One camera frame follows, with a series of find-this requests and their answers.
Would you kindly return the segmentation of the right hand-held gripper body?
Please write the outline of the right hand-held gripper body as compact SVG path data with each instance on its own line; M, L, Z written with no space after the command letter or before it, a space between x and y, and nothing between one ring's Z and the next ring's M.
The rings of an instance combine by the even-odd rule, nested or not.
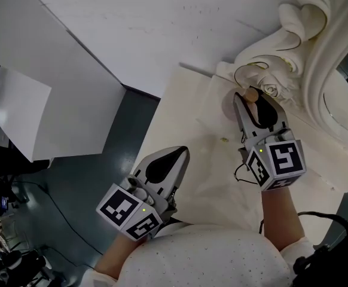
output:
M242 164L254 177L253 181L239 178L240 182L259 186L261 191L271 191L292 185L306 173L306 163L300 140L291 129L279 129L258 136L248 136L242 131L239 149Z

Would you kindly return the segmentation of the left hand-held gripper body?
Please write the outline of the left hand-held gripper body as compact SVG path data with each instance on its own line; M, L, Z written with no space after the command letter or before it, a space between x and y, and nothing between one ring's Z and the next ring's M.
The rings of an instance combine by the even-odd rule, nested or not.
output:
M156 175L147 177L136 172L119 185L112 184L96 211L133 241L153 237L176 212L176 189L176 172L168 173L161 181Z

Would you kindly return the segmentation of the small pink round object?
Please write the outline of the small pink round object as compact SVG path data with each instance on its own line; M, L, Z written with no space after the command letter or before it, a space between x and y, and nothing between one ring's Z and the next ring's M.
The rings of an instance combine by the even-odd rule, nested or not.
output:
M230 90L225 97L223 98L222 101L222 110L225 114L225 116L230 119L231 121L236 120L236 115L234 112L234 106L233 106L233 100L234 100L234 95L235 93L240 93L242 92L241 96L245 100L252 116L254 117L254 120L259 123L259 118L258 118L258 108L255 102L258 100L259 93L258 91L253 88L249 87L248 89L244 90L241 89L240 87L234 88Z

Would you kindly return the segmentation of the person's right forearm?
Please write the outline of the person's right forearm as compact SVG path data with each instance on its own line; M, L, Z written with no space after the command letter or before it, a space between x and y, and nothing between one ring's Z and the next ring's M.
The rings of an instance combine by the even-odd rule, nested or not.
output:
M302 239L304 229L288 187L263 191L264 235L279 251Z

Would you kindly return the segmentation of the person's left forearm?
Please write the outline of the person's left forearm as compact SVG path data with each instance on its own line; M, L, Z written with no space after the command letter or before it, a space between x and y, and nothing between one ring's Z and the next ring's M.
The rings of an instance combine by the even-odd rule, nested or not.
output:
M133 241L124 234L119 233L108 250L96 263L94 270L117 280L129 255L141 244L145 243L146 240L147 237L143 237L138 241Z

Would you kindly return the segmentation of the white dressing table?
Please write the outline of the white dressing table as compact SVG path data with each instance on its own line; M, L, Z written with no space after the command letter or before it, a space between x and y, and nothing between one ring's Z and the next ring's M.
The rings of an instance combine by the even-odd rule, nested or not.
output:
M170 82L152 118L138 160L171 146L186 146L190 162L175 193L176 219L258 231L262 220L257 185L240 182L254 177L239 153L242 133L225 117L221 100L231 83L182 67ZM297 211L336 213L348 192L348 153L325 133L287 115L294 136L302 142L306 173L290 188ZM302 215L306 236L320 243L333 222Z

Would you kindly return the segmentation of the person's white shirt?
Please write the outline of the person's white shirt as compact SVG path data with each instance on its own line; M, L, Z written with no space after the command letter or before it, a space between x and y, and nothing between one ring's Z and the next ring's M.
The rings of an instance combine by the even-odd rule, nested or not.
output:
M80 287L291 287L306 237L278 251L257 232L212 225L163 228L136 248L116 279L87 270Z

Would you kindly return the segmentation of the black equipment bag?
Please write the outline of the black equipment bag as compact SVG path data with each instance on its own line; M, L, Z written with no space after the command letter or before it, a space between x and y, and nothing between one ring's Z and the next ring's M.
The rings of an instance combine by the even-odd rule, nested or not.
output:
M314 211L298 215L330 219L340 224L346 235L335 246L323 245L309 257L297 258L292 287L348 287L348 221L339 215Z

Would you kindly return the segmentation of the black stand with white parts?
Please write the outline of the black stand with white parts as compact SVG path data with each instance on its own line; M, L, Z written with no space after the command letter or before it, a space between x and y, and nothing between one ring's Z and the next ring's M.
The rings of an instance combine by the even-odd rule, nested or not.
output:
M51 265L36 250L0 253L0 287L36 287L52 279Z

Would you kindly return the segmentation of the white shelf desk unit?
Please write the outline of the white shelf desk unit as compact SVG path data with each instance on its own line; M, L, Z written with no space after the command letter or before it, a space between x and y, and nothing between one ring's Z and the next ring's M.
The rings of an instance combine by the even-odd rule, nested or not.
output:
M0 127L28 160L100 154L124 93L40 0L0 0Z

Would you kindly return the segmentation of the oval mirror white carved frame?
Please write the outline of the oval mirror white carved frame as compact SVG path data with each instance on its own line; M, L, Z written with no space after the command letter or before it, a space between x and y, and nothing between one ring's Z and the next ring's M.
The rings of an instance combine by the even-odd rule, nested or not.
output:
M348 153L348 0L279 5L278 31L220 62L217 76L257 87Z

